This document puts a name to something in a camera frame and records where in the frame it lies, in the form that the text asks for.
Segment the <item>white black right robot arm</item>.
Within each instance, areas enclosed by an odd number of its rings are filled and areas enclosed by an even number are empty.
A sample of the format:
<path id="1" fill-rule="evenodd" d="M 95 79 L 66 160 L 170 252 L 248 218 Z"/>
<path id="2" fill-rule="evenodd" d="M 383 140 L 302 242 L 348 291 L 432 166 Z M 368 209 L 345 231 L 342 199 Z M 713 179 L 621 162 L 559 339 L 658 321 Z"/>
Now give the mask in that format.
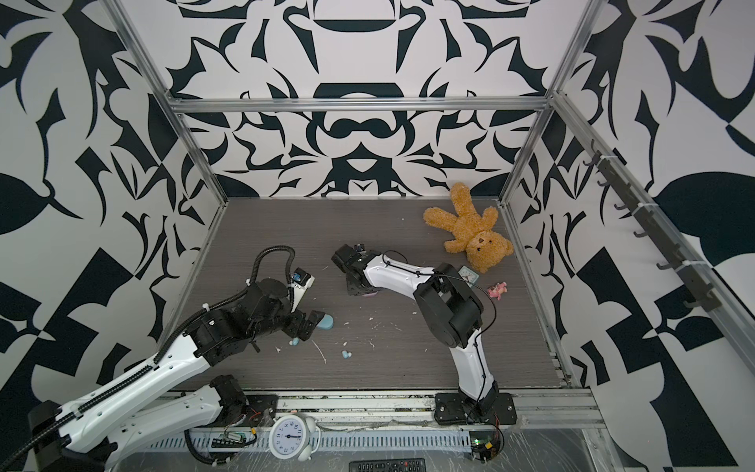
<path id="1" fill-rule="evenodd" d="M 458 391 L 435 395 L 440 425 L 513 426 L 518 415 L 488 366 L 483 348 L 484 305 L 452 265 L 417 267 L 362 245 L 343 245 L 331 257 L 351 295 L 392 291 L 416 302 L 432 335 L 449 348 Z"/>

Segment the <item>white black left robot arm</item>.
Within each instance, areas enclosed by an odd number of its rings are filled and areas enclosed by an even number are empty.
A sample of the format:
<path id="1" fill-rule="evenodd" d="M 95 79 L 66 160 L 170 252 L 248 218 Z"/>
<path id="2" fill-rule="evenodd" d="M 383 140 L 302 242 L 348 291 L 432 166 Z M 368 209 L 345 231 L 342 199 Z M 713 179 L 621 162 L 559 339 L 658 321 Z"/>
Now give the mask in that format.
<path id="1" fill-rule="evenodd" d="M 311 337 L 326 315 L 299 309 L 314 279 L 293 267 L 295 256 L 287 245 L 264 249 L 240 292 L 184 320 L 153 356 L 92 393 L 35 407 L 31 438 L 2 462 L 2 470 L 31 455 L 40 471 L 106 471 L 165 437 L 243 420 L 249 403 L 232 375 L 159 406 L 151 403 L 262 337 Z"/>

